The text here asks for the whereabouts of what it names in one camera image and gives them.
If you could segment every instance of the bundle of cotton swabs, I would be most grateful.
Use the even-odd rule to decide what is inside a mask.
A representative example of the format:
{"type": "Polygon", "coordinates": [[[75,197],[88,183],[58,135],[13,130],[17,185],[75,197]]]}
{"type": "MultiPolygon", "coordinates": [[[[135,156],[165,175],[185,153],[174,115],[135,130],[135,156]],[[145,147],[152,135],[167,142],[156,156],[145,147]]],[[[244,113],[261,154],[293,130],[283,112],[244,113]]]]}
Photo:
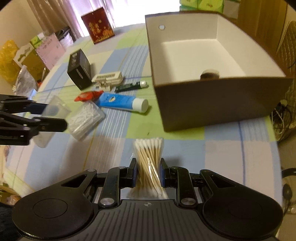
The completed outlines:
{"type": "Polygon", "coordinates": [[[136,187],[132,189],[130,196],[167,199],[168,195],[161,186],[158,176],[163,139],[136,139],[133,145],[139,172],[136,187]]]}

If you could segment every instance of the yellow plastic bag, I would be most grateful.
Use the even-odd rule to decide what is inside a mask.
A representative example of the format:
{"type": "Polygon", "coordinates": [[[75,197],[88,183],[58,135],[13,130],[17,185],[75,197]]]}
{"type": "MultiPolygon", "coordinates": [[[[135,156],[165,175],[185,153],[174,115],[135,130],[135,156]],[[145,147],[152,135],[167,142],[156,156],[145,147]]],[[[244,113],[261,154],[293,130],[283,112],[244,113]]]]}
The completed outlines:
{"type": "Polygon", "coordinates": [[[15,84],[20,71],[20,67],[13,60],[18,50],[13,40],[8,40],[0,50],[0,76],[11,85],[15,84]]]}

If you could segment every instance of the blue tube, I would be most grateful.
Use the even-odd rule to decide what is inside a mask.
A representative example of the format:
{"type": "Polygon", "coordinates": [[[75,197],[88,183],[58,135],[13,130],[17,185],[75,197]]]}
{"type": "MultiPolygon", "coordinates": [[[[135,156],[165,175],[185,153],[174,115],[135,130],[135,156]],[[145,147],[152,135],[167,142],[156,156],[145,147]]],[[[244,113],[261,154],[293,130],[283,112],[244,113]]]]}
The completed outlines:
{"type": "Polygon", "coordinates": [[[141,113],[146,112],[149,106],[146,99],[114,93],[103,93],[95,104],[99,107],[137,111],[141,113]]]}

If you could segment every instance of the plastic wrapper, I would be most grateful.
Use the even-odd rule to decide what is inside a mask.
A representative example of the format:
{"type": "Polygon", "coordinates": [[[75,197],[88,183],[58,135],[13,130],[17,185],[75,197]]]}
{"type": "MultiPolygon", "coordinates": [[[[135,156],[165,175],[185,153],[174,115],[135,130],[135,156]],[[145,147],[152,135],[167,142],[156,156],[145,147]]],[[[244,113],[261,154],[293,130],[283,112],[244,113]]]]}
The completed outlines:
{"type": "Polygon", "coordinates": [[[70,116],[68,130],[76,140],[80,141],[104,118],[104,112],[95,103],[86,101],[70,116]]]}
{"type": "Polygon", "coordinates": [[[17,79],[20,67],[13,58],[19,50],[13,40],[7,41],[0,50],[0,76],[13,85],[17,79]]]}
{"type": "Polygon", "coordinates": [[[133,142],[138,177],[136,186],[130,190],[129,198],[168,199],[159,180],[163,143],[162,138],[136,139],[133,142]]]}
{"type": "Polygon", "coordinates": [[[37,82],[27,70],[27,66],[23,65],[13,91],[16,95],[30,97],[33,90],[38,90],[37,82]]]}
{"type": "MultiPolygon", "coordinates": [[[[71,112],[69,107],[59,97],[54,96],[48,103],[41,117],[65,119],[71,112]]],[[[47,147],[55,132],[39,132],[33,137],[35,144],[41,148],[47,147]]]]}

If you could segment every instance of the marker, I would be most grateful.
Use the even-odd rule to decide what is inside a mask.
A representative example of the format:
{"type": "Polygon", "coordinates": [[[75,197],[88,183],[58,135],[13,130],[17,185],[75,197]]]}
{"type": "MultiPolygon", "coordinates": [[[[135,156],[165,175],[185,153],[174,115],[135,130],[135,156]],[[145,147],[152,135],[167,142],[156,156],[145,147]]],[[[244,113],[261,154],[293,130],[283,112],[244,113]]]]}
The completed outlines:
{"type": "Polygon", "coordinates": [[[135,84],[125,84],[125,85],[120,85],[115,88],[115,93],[123,92],[123,91],[130,91],[130,90],[138,90],[147,87],[147,82],[146,81],[139,81],[136,82],[135,84]]]}

